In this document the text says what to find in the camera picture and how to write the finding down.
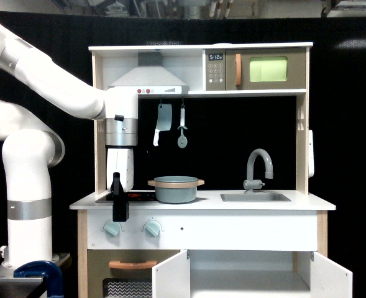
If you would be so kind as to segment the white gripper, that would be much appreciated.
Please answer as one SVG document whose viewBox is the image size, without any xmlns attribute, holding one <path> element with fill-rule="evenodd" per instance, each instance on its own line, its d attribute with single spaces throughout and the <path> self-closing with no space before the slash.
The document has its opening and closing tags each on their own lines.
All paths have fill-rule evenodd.
<svg viewBox="0 0 366 298">
<path fill-rule="evenodd" d="M 106 161 L 106 186 L 112 194 L 112 220 L 126 222 L 129 204 L 125 192 L 134 187 L 134 150 L 132 148 L 108 148 Z"/>
</svg>

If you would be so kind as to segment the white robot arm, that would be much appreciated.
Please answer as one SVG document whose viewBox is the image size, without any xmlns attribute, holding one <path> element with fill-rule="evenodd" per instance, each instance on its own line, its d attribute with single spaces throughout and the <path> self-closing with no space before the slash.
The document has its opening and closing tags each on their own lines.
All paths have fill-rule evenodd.
<svg viewBox="0 0 366 298">
<path fill-rule="evenodd" d="M 108 188 L 115 196 L 132 189 L 138 124 L 134 89 L 94 88 L 1 24 L 0 69 L 74 117 L 105 120 Z M 0 141 L 7 189 L 6 263 L 18 268 L 32 261 L 50 261 L 52 190 L 48 170 L 63 159 L 64 143 L 33 113 L 1 100 Z"/>
</svg>

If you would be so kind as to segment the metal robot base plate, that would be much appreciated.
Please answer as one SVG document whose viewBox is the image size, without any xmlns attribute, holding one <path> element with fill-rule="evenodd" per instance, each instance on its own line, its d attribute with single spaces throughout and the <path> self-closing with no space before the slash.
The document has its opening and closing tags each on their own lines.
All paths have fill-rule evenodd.
<svg viewBox="0 0 366 298">
<path fill-rule="evenodd" d="M 33 261 L 20 269 L 9 264 L 7 246 L 0 246 L 0 283 L 46 282 L 50 287 L 62 287 L 62 271 L 71 264 L 69 253 L 55 253 L 50 261 Z"/>
</svg>

